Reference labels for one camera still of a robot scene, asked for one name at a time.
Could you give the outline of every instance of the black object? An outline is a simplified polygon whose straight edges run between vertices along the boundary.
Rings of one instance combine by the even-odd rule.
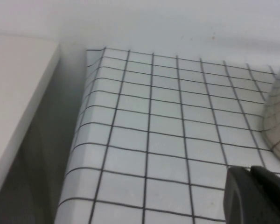
[[[226,224],[280,224],[280,177],[259,166],[229,168],[223,204]]]

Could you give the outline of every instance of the black grid line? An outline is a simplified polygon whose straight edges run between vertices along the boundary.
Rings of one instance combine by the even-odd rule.
[[[103,58],[110,58],[110,59],[114,59],[114,60],[120,60],[120,61],[125,61],[124,59],[121,59],[121,58],[115,58],[115,57],[109,57],[109,56],[103,56]],[[149,63],[143,63],[143,62],[137,62],[137,61],[129,61],[129,62],[132,62],[132,63],[139,63],[139,64],[144,64],[144,65],[152,65],[152,64],[149,64]],[[163,68],[169,68],[169,69],[175,69],[174,67],[170,67],[170,66],[165,66],[165,65],[157,65],[157,64],[154,64],[153,66],[155,67],[163,67]],[[241,68],[243,70],[249,70],[250,72],[252,71],[251,69],[247,69],[247,68]],[[188,69],[180,69],[180,70],[184,70],[184,71],[192,71],[192,72],[198,72],[198,73],[201,73],[201,71],[197,71],[197,70],[188,70]],[[222,76],[222,77],[226,77],[225,75],[220,75],[220,74],[215,74],[215,73],[209,73],[209,72],[205,72],[205,74],[210,74],[210,75],[215,75],[215,76]],[[241,77],[232,77],[232,78],[235,78],[235,79],[243,79],[243,80],[250,80],[248,78],[241,78]],[[258,81],[258,82],[261,82],[261,83],[267,83],[267,84],[272,84],[270,82],[266,82],[266,81]]]
[[[139,63],[139,64],[145,64],[145,65],[150,65],[150,66],[151,66],[151,64],[146,64],[146,63],[140,63],[140,62],[134,62],[134,61],[129,61],[129,62]],[[173,68],[173,67],[166,67],[166,66],[161,66],[161,65],[154,65],[154,66],[163,67],[163,68],[175,69],[175,68]],[[98,70],[98,69],[100,69],[100,68],[108,68],[108,69],[114,69],[114,70],[123,71],[122,69],[118,69],[118,68],[114,68],[114,67],[100,66],[100,67],[96,68],[93,72],[95,72],[96,70]],[[183,71],[192,71],[192,72],[196,72],[196,73],[201,73],[201,71],[196,71],[196,70],[187,70],[187,69],[179,69],[179,70],[183,70]],[[85,78],[85,79],[88,79],[88,78],[90,77],[90,75],[91,75],[93,72],[91,72],[89,75],[86,75],[86,78]],[[150,75],[150,74],[148,74],[148,73],[138,72],[138,71],[134,71],[134,70],[127,70],[127,72],[133,72],[133,73],[138,73],[138,74],[142,74],[142,75]],[[214,76],[226,77],[225,75],[219,75],[219,74],[214,74],[214,73],[209,73],[209,72],[205,72],[205,74],[214,75]],[[248,79],[248,78],[240,78],[240,77],[232,77],[232,78],[251,81],[251,79]],[[257,81],[257,82],[266,83],[266,84],[272,84],[272,83],[266,82],[266,81]]]
[[[271,71],[271,74],[274,76],[274,78],[275,78],[275,79],[278,79],[278,78],[276,77],[276,73],[274,72],[273,68],[272,68],[270,65],[269,65],[268,67],[269,67],[269,70]]]
[[[90,124],[97,124],[97,125],[103,125],[103,126],[110,126],[108,124],[104,124],[104,123],[100,123],[100,122],[89,122],[86,123],[84,125],[90,125]],[[142,129],[137,129],[137,128],[132,128],[132,127],[124,127],[124,126],[117,126],[117,125],[113,125],[113,127],[118,127],[118,128],[122,128],[122,129],[127,129],[127,130],[134,130],[134,131],[139,131],[139,132],[147,132],[145,130]],[[161,132],[155,132],[155,131],[150,131],[150,133],[155,133],[155,134],[161,134],[161,135],[166,135],[166,136],[172,136],[172,137],[182,137],[181,135],[175,135],[175,134],[168,134],[168,133],[161,133]],[[186,139],[194,139],[194,140],[202,140],[202,141],[208,141],[208,142],[214,142],[214,143],[220,143],[219,141],[214,141],[214,140],[208,140],[208,139],[201,139],[201,138],[194,138],[194,137],[185,137]],[[74,146],[74,148],[72,149],[72,151],[81,146],[81,145],[85,145],[85,144],[91,144],[92,142],[85,142],[85,143],[81,143],[78,144],[76,146]],[[243,147],[242,145],[235,145],[235,144],[230,144],[230,143],[223,143],[223,145],[228,145],[228,146],[237,146],[237,147]],[[268,149],[264,149],[264,148],[259,148],[259,147],[251,147],[251,146],[245,146],[245,148],[253,148],[253,149],[259,149],[259,150],[264,150],[264,151],[269,151]]]
[[[131,112],[131,113],[138,113],[138,114],[145,114],[145,115],[149,115],[149,113],[145,113],[145,112],[139,112],[139,111],[130,111],[130,110],[126,110],[126,109],[118,109],[118,111],[125,111],[125,112]],[[162,117],[162,118],[170,118],[170,119],[176,119],[176,120],[186,120],[186,121],[192,121],[192,122],[196,122],[196,123],[201,123],[201,124],[207,124],[207,125],[216,125],[215,123],[210,123],[210,122],[204,122],[204,121],[199,121],[199,120],[192,120],[192,119],[182,119],[182,118],[178,118],[178,117],[171,117],[171,116],[167,116],[167,115],[160,115],[160,114],[154,114],[154,113],[150,113],[150,115],[154,115],[156,117]],[[109,124],[107,123],[100,123],[100,122],[96,122],[96,121],[93,121],[93,122],[85,122],[85,123],[82,123],[78,128],[80,129],[81,127],[87,125],[87,124],[91,124],[91,123],[96,123],[96,124],[102,124],[102,125],[107,125],[107,126],[110,126]],[[242,129],[242,130],[249,130],[248,128],[245,128],[245,127],[237,127],[237,126],[229,126],[229,125],[219,125],[217,124],[217,126],[222,126],[222,127],[232,127],[232,128],[236,128],[236,129]]]
[[[78,145],[76,148],[74,148],[73,152],[75,150],[77,150],[77,148],[79,146],[83,146],[83,145],[97,145],[97,146],[106,146],[105,144],[101,144],[101,143],[95,143],[95,142],[87,142],[87,143],[83,143],[83,144],[80,144]],[[138,149],[130,149],[130,148],[124,148],[124,147],[118,147],[118,146],[114,146],[114,145],[109,145],[109,147],[112,147],[112,148],[117,148],[117,149],[122,149],[122,150],[126,150],[126,151],[132,151],[132,152],[139,152],[139,153],[146,153],[145,151],[143,150],[138,150]],[[271,150],[269,149],[261,149],[263,151],[268,151],[268,152],[271,152]],[[170,154],[162,154],[162,153],[155,153],[155,152],[147,152],[148,154],[153,154],[153,155],[162,155],[162,156],[167,156],[167,157],[172,157],[172,158],[178,158],[178,159],[187,159],[187,160],[190,160],[190,161],[198,161],[198,162],[205,162],[205,163],[210,163],[210,164],[216,164],[216,165],[223,165],[223,166],[226,166],[225,163],[220,163],[220,162],[212,162],[212,161],[206,161],[206,160],[198,160],[198,159],[192,159],[192,158],[186,158],[186,157],[182,157],[182,156],[177,156],[177,155],[170,155]]]
[[[137,84],[137,83],[132,83],[132,84],[135,84],[135,85],[143,85],[143,86],[149,86],[149,85]],[[165,90],[177,91],[177,89],[172,89],[172,88],[167,88],[167,87],[162,87],[162,86],[155,86],[155,85],[153,85],[152,87],[154,87],[154,88],[160,88],[160,89],[165,89]],[[116,93],[114,93],[114,92],[103,91],[103,90],[96,90],[96,91],[102,91],[102,92],[106,92],[106,93],[116,94]],[[206,93],[199,93],[199,92],[192,92],[192,91],[185,91],[185,90],[181,90],[181,92],[194,93],[194,94],[205,95],[205,96],[208,95],[208,94],[206,94]],[[211,95],[211,94],[209,94],[209,95],[210,95],[211,97],[219,97],[219,98],[224,98],[224,99],[236,100],[235,98],[230,98],[230,97],[222,97],[222,96]],[[250,101],[250,100],[244,100],[244,99],[241,99],[241,101],[250,102],[250,103],[255,103],[255,104],[263,104],[263,103],[261,103],[261,102]]]
[[[127,67],[127,62],[128,62],[129,56],[130,56],[130,51],[128,51],[128,53],[127,53],[125,70],[124,70],[124,73],[122,75],[122,81],[125,79],[125,73],[126,73],[125,71],[126,71],[126,67]],[[116,102],[116,107],[115,107],[115,111],[114,111],[114,115],[113,115],[113,120],[112,120],[112,125],[111,125],[111,129],[110,129],[109,137],[108,137],[108,142],[107,142],[105,154],[104,154],[102,168],[105,167],[105,162],[106,162],[108,148],[109,148],[109,144],[110,144],[110,140],[111,140],[112,130],[113,130],[113,127],[114,127],[114,122],[115,122],[115,117],[116,117],[116,113],[117,113],[117,108],[118,108],[118,105],[119,105],[119,98],[120,98],[120,93],[121,93],[121,90],[122,90],[122,85],[123,85],[123,82],[120,84],[119,95],[118,95],[117,102]],[[96,192],[95,192],[95,197],[94,197],[93,205],[92,205],[92,208],[91,208],[91,213],[90,213],[89,222],[88,222],[89,224],[91,224],[91,221],[92,221],[92,218],[93,218],[94,208],[95,208],[96,200],[97,200],[97,197],[98,197],[98,191],[99,191],[100,183],[101,183],[101,180],[102,180],[102,175],[103,175],[103,172],[101,171],[100,175],[99,175],[99,178],[98,178],[98,185],[97,185],[97,189],[96,189]]]
[[[257,141],[256,141],[256,139],[255,139],[255,137],[254,137],[254,135],[253,135],[253,132],[252,132],[252,129],[251,129],[251,127],[250,127],[250,124],[249,124],[249,121],[248,121],[248,119],[247,119],[247,116],[244,114],[244,109],[243,109],[243,107],[242,107],[242,104],[241,104],[240,101],[239,101],[238,94],[237,94],[236,90],[234,89],[234,85],[233,85],[233,82],[232,82],[232,80],[231,80],[231,78],[230,78],[230,75],[229,75],[229,72],[228,72],[228,69],[227,69],[226,62],[225,62],[225,61],[224,61],[224,67],[225,67],[226,75],[228,76],[229,82],[230,82],[230,84],[231,84],[231,86],[232,86],[233,93],[234,93],[234,95],[236,96],[236,98],[237,98],[237,100],[238,100],[238,105],[239,105],[239,107],[240,107],[240,109],[241,109],[241,111],[242,111],[242,113],[243,113],[243,116],[244,116],[246,125],[247,125],[247,127],[248,127],[248,129],[249,129],[249,132],[250,132],[250,135],[251,135],[251,137],[252,137],[252,139],[253,139],[253,142],[254,142],[254,144],[255,144],[257,150],[258,150],[258,154],[259,154],[259,157],[260,157],[260,160],[261,160],[261,164],[263,165],[264,168],[266,168],[266,164],[265,164],[265,162],[264,162],[264,160],[263,160],[263,158],[262,158],[262,155],[261,155],[261,153],[260,153],[260,148],[258,147],[258,143],[257,143]]]
[[[62,201],[61,204],[65,203],[65,202],[68,202],[68,201],[72,201],[72,200],[82,200],[82,201],[94,202],[94,199],[90,199],[90,198],[70,197],[70,198]],[[96,200],[96,202],[98,202],[98,203],[105,203],[105,204],[112,204],[112,205],[118,205],[118,206],[123,206],[123,207],[127,207],[127,208],[133,208],[133,209],[142,209],[142,210],[156,211],[156,212],[161,212],[161,213],[169,213],[169,214],[179,215],[179,216],[200,218],[200,219],[210,220],[210,221],[214,221],[214,222],[225,222],[225,220],[223,220],[223,219],[215,219],[215,218],[209,218],[209,217],[203,217],[203,216],[193,216],[193,215],[189,215],[189,214],[185,214],[185,213],[179,213],[179,212],[174,212],[174,211],[169,211],[169,210],[159,210],[159,209],[152,209],[152,208],[143,208],[143,207],[140,207],[140,206],[124,204],[124,203],[118,203],[118,202],[109,202],[109,201],[104,201],[104,200]]]
[[[177,80],[177,78],[172,78],[172,77],[166,77],[166,76],[160,76],[160,75],[153,75],[153,76]],[[87,89],[88,86],[92,84],[92,82],[94,82],[95,80],[98,80],[98,79],[110,80],[110,81],[114,81],[114,82],[120,82],[120,80],[117,80],[117,79],[105,78],[105,77],[98,77],[98,78],[95,78],[94,80],[92,80],[90,83],[88,83],[87,86],[85,87],[85,89]],[[205,82],[198,82],[198,81],[194,81],[194,80],[187,80],[187,79],[180,79],[180,80],[185,81],[185,82],[190,82],[190,83],[205,84]],[[134,83],[134,82],[129,82],[129,81],[123,81],[123,82],[124,82],[124,83],[134,84],[134,85],[142,85],[142,86],[148,86],[148,87],[150,86],[150,85],[147,85],[147,84],[140,84],[140,83]],[[219,85],[219,84],[212,84],[212,83],[206,83],[206,84],[209,85],[209,86],[230,87],[230,86],[226,86],[226,85]],[[152,85],[152,87],[160,88],[160,89],[166,89],[166,90],[177,91],[177,89],[172,89],[172,88],[167,88],[167,87],[162,87],[162,86],[153,86],[153,85]],[[258,91],[258,90],[251,90],[251,89],[246,89],[246,88],[241,88],[241,87],[235,87],[235,89],[248,90],[248,91],[252,91],[252,92],[260,92],[261,94],[263,94],[263,93],[268,93],[268,92],[261,91],[261,90],[259,90],[259,91]],[[181,90],[181,91],[182,91],[182,92],[190,92],[190,93],[197,93],[197,94],[205,95],[205,94],[199,93],[199,92],[191,92],[191,91],[186,91],[186,90]]]
[[[184,152],[186,158],[188,158],[188,151],[187,151],[187,142],[186,142],[186,131],[185,131],[185,122],[184,122],[184,116],[183,116],[183,108],[182,108],[182,92],[181,92],[181,81],[180,81],[180,74],[179,74],[179,66],[178,66],[178,56],[176,56],[176,72],[177,72],[177,78],[178,78],[178,90],[179,90],[179,100],[180,100],[180,106],[181,106],[181,115],[182,115],[182,134],[183,134],[183,144],[184,144]],[[190,196],[190,203],[191,203],[191,212],[194,216],[194,203],[193,203],[193,194],[192,194],[192,188],[191,188],[191,173],[189,168],[189,163],[186,160],[187,165],[187,175],[188,175],[188,184],[189,184],[189,196]]]
[[[247,65],[247,68],[248,68],[249,75],[250,75],[251,79],[253,80],[253,82],[254,82],[256,88],[258,89],[258,92],[260,92],[261,97],[262,97],[263,101],[265,102],[265,101],[266,101],[266,98],[264,97],[264,95],[263,95],[263,93],[262,93],[262,91],[261,91],[259,85],[257,84],[257,82],[256,82],[256,80],[255,80],[255,78],[254,78],[254,76],[253,76],[253,74],[252,74],[252,72],[251,72],[250,65],[249,65],[248,63],[247,63],[246,65]]]
[[[105,51],[106,51],[106,48],[104,48],[102,51],[103,51],[103,52],[102,52],[102,56],[104,56],[104,53],[105,53]],[[100,65],[101,65],[101,63],[102,63],[102,58],[103,58],[103,57],[100,58],[98,67],[100,67]],[[96,77],[97,77],[97,75],[98,75],[98,71],[99,71],[99,69],[96,70],[96,73],[95,73],[95,76],[94,76],[94,80],[96,79]],[[94,86],[94,84],[93,84],[92,87],[90,88],[89,94],[87,95],[86,107],[87,107],[87,105],[88,105],[88,103],[89,103],[90,94],[91,94],[91,92],[92,92],[93,86]],[[86,110],[84,109],[84,110],[83,110],[83,113],[82,113],[81,120],[80,120],[80,126],[81,126],[81,124],[82,124],[82,121],[83,121],[83,118],[84,118],[84,115],[85,115],[85,111],[86,111]],[[78,137],[78,135],[79,135],[79,132],[77,132],[77,134],[76,134],[76,136],[75,136],[74,144],[73,144],[74,146],[75,146],[76,143],[77,143],[77,137]]]
[[[118,51],[126,51],[126,50],[122,50],[122,49],[115,49],[115,48],[107,48],[107,49],[110,49],[110,50],[118,50]],[[131,53],[136,53],[136,54],[141,54],[141,55],[151,55],[151,54],[148,54],[148,53],[142,53],[142,52],[137,52],[137,51],[130,51]],[[169,57],[169,56],[161,56],[161,55],[156,55],[155,56],[158,56],[158,57],[165,57],[165,58],[172,58],[172,59],[175,59],[175,57]],[[190,59],[185,59],[185,58],[179,58],[180,60],[184,60],[184,61],[190,61],[190,62],[200,62],[200,61],[196,61],[196,60],[190,60]],[[223,64],[218,64],[218,63],[211,63],[211,62],[204,62],[205,64],[214,64],[214,65],[222,65]],[[232,66],[232,65],[228,65],[228,67],[231,67],[231,68],[237,68],[237,69],[244,69],[244,70],[247,70],[247,68],[244,68],[244,67],[237,67],[237,66]],[[258,71],[258,70],[251,70],[251,71],[257,71],[257,72],[262,72],[262,73],[267,73],[267,74],[270,74],[270,72],[266,72],[266,71]]]
[[[93,66],[94,64],[96,64],[96,62],[98,62],[99,60],[101,60],[102,58],[104,58],[105,56],[101,56],[98,60],[96,60],[94,63],[87,65],[86,67],[89,68],[91,66]]]
[[[142,224],[145,224],[147,171],[148,171],[148,149],[149,149],[149,133],[150,133],[150,118],[151,118],[151,98],[152,98],[152,86],[153,86],[153,73],[154,73],[154,54],[151,55],[151,76],[150,76],[150,88],[149,88],[147,141],[146,141],[146,153],[145,153],[145,175],[144,175]]]
[[[192,121],[192,122],[197,122],[194,120],[189,120],[189,119],[184,119],[186,121]],[[101,122],[87,122],[81,125],[81,127],[85,126],[85,125],[90,125],[90,124],[97,124],[97,125],[103,125],[103,126],[111,126],[109,124],[105,124],[105,123],[101,123]],[[114,127],[118,127],[118,128],[122,128],[122,129],[128,129],[128,130],[135,130],[135,131],[139,131],[139,132],[147,132],[146,130],[143,129],[138,129],[138,128],[133,128],[133,127],[126,127],[126,126],[118,126],[118,125],[113,125]],[[237,127],[233,127],[233,126],[224,126],[224,125],[217,125],[217,126],[222,126],[222,127],[232,127],[232,128],[236,128],[236,129],[241,129],[241,130],[250,130],[250,129],[245,129],[245,128],[237,128]],[[155,131],[150,131],[150,133],[155,133],[155,134],[162,134],[162,135],[167,135],[167,136],[173,136],[173,137],[182,137],[181,135],[175,135],[175,134],[168,134],[168,133],[161,133],[161,132],[155,132]],[[186,139],[197,139],[197,140],[204,140],[204,141],[209,141],[209,142],[215,142],[215,143],[220,143],[219,141],[214,141],[214,140],[207,140],[207,139],[200,139],[200,138],[194,138],[194,137],[185,137]],[[224,143],[224,145],[230,145],[230,146],[240,146],[242,147],[242,145],[234,145],[234,144],[230,144],[230,143]],[[250,147],[250,146],[245,146],[246,148],[258,148],[258,147]]]
[[[202,71],[202,74],[203,74],[203,79],[204,79],[204,81],[205,81],[205,88],[206,88],[206,91],[207,91],[207,93],[208,93],[208,98],[209,98],[209,102],[210,102],[211,113],[212,113],[213,119],[214,119],[214,121],[215,121],[216,132],[217,132],[217,135],[218,135],[218,139],[219,139],[221,151],[222,151],[222,154],[223,154],[225,166],[226,166],[226,168],[228,168],[228,167],[227,167],[227,165],[228,165],[227,157],[226,157],[226,153],[225,153],[225,151],[224,151],[224,147],[223,147],[223,144],[222,144],[221,135],[220,135],[219,128],[218,128],[218,124],[217,124],[217,119],[216,119],[215,111],[214,111],[213,104],[212,104],[212,101],[211,101],[211,98],[210,98],[210,91],[209,91],[209,88],[208,88],[208,86],[207,86],[207,84],[206,84],[206,78],[205,78],[204,68],[203,68],[203,61],[202,61],[201,58],[200,58],[200,66],[201,66],[201,71]]]
[[[77,167],[74,169],[71,169],[69,172],[66,173],[66,177],[73,171],[75,170],[81,170],[81,169],[90,169],[90,170],[96,170],[100,172],[105,172],[105,173],[110,173],[110,174],[118,174],[118,175],[123,175],[123,176],[132,176],[132,177],[138,177],[142,179],[148,179],[148,180],[156,180],[156,181],[163,181],[163,182],[170,182],[170,183],[177,183],[177,184],[183,184],[187,186],[196,186],[196,187],[201,187],[201,188],[207,188],[207,189],[215,189],[215,190],[221,190],[224,191],[224,188],[218,188],[218,187],[212,187],[212,186],[207,186],[207,185],[201,185],[201,184],[195,184],[191,183],[189,184],[188,182],[182,182],[182,181],[175,181],[175,180],[169,180],[169,179],[163,179],[163,178],[156,178],[156,177],[151,177],[151,176],[141,176],[141,175],[135,175],[135,174],[129,174],[129,173],[122,173],[122,172],[117,172],[117,171],[112,171],[108,169],[99,169],[99,168],[92,168],[92,167]]]

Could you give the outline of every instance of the white shelf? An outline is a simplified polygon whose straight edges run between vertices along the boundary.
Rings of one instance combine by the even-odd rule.
[[[0,188],[59,58],[57,42],[0,35]]]

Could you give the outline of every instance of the grid square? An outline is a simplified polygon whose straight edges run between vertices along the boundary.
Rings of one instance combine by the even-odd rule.
[[[127,53],[128,52],[125,50],[106,49],[104,52],[104,57],[113,57],[113,58],[126,60]]]
[[[230,78],[230,79],[233,83],[233,86],[236,88],[258,91],[255,83],[252,80],[241,79],[241,78]]]
[[[147,133],[114,127],[110,145],[122,148],[146,151]]]
[[[219,143],[186,139],[189,159],[224,163],[222,149]]]
[[[135,72],[145,73],[145,74],[151,74],[151,65],[129,61],[127,63],[126,70],[127,71],[135,71]]]
[[[267,83],[273,83],[275,81],[273,74],[259,72],[259,71],[251,71],[251,73],[256,81],[267,82]]]
[[[154,76],[153,86],[178,90],[178,82],[177,79],[174,78]]]
[[[222,206],[224,191],[193,186],[192,195],[196,216],[225,219]]]
[[[192,224],[192,218],[170,213],[145,211],[145,224]]]
[[[101,168],[106,146],[93,144],[81,145],[75,148],[69,160],[67,171],[78,167]]]
[[[196,120],[214,124],[213,114],[211,109],[183,105],[183,118],[189,120]]]
[[[246,102],[246,101],[240,101],[240,103],[241,103],[245,113],[255,114],[255,115],[259,115],[259,116],[262,115],[263,104]]]
[[[64,180],[60,201],[71,197],[93,199],[98,184],[99,171],[77,169],[70,172]]]
[[[261,150],[260,153],[266,168],[272,172],[280,173],[280,160],[270,151]]]
[[[191,183],[225,188],[226,166],[206,162],[189,161]]]
[[[107,125],[111,125],[114,116],[114,109],[92,106],[85,110],[83,121],[81,125],[89,122],[98,122]]]
[[[203,70],[206,73],[217,74],[221,76],[226,76],[224,65],[203,63]]]
[[[154,75],[177,78],[177,69],[154,65]]]
[[[131,52],[129,61],[151,64],[152,55]]]
[[[207,94],[205,84],[192,81],[181,80],[181,90],[188,92],[196,92],[201,94]]]
[[[192,106],[202,106],[210,108],[210,101],[207,95],[182,92],[182,103]]]
[[[256,81],[258,87],[260,88],[261,91],[263,92],[270,92],[271,88],[272,88],[272,84],[269,83],[262,83],[262,82],[258,82]]]
[[[97,78],[111,78],[114,80],[121,81],[123,73],[123,70],[103,67],[98,70]]]
[[[241,108],[239,107],[237,100],[213,96],[210,97],[210,100],[214,109],[230,112],[241,112]]]
[[[121,94],[149,98],[150,87],[131,83],[123,83]]]
[[[186,184],[147,180],[146,207],[191,214],[189,186]]]
[[[100,143],[107,144],[110,133],[110,126],[87,124],[80,127],[77,137],[76,146],[83,143]]]
[[[160,101],[151,101],[151,113],[174,118],[181,118],[181,105]]]
[[[94,83],[92,92],[107,91],[112,93],[119,93],[121,82],[109,79],[97,79]]]
[[[203,74],[197,71],[179,70],[179,78],[200,83],[204,82]]]
[[[142,206],[143,189],[144,178],[104,172],[98,200]]]
[[[97,202],[92,224],[141,224],[142,210]]]
[[[109,147],[105,169],[120,173],[144,175],[145,153]]]
[[[178,67],[179,67],[179,69],[201,72],[200,62],[178,59]]]
[[[188,183],[186,160],[149,154],[147,176]]]
[[[151,115],[150,131],[183,136],[182,120]]]
[[[148,114],[117,110],[114,125],[147,131]]]
[[[250,125],[250,129],[254,131],[258,131],[260,129],[261,117],[256,115],[246,115],[248,123]]]
[[[235,68],[227,66],[228,73],[231,77],[251,79],[247,69]]]
[[[238,95],[238,99],[240,100],[252,101],[257,103],[264,102],[259,92],[254,92],[251,90],[242,90],[242,89],[235,89],[235,91]]]
[[[219,85],[212,85],[207,84],[210,95],[217,96],[217,97],[225,97],[225,98],[233,98],[235,99],[235,95],[233,89],[228,86],[219,86]]]
[[[262,148],[262,149],[269,149],[269,147],[267,146],[267,144],[265,143],[263,137],[261,136],[261,133],[260,132],[255,132],[255,131],[252,131],[252,134],[257,142],[257,145],[259,148]]]
[[[217,124],[248,129],[243,114],[214,110]]]
[[[88,222],[92,202],[85,200],[70,200],[60,205],[57,210],[55,224],[65,224],[74,220],[75,224]]]
[[[120,96],[118,109],[148,113],[148,106],[148,99]]]
[[[101,62],[101,67],[109,67],[109,68],[115,68],[124,70],[126,65],[126,61],[114,59],[114,58],[108,58],[103,57]]]
[[[250,167],[262,166],[257,149],[224,145],[226,159],[229,165]]]
[[[179,91],[152,87],[152,99],[179,103]]]
[[[196,139],[219,141],[215,125],[184,121],[186,136]]]
[[[154,56],[154,65],[176,68],[176,58]]]
[[[184,143],[182,137],[150,133],[148,151],[166,155],[184,157]]]
[[[150,85],[151,75],[126,71],[125,82]]]
[[[223,126],[218,128],[223,143],[243,147],[256,147],[249,130]]]
[[[107,92],[93,92],[89,97],[88,106],[98,105],[115,108],[118,95]]]
[[[227,76],[205,74],[205,79],[209,84],[230,86],[230,82]]]

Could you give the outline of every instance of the grid paper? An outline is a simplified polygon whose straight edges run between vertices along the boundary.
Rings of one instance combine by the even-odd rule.
[[[56,223],[224,223],[227,168],[280,162],[258,123],[269,67],[89,50]]]

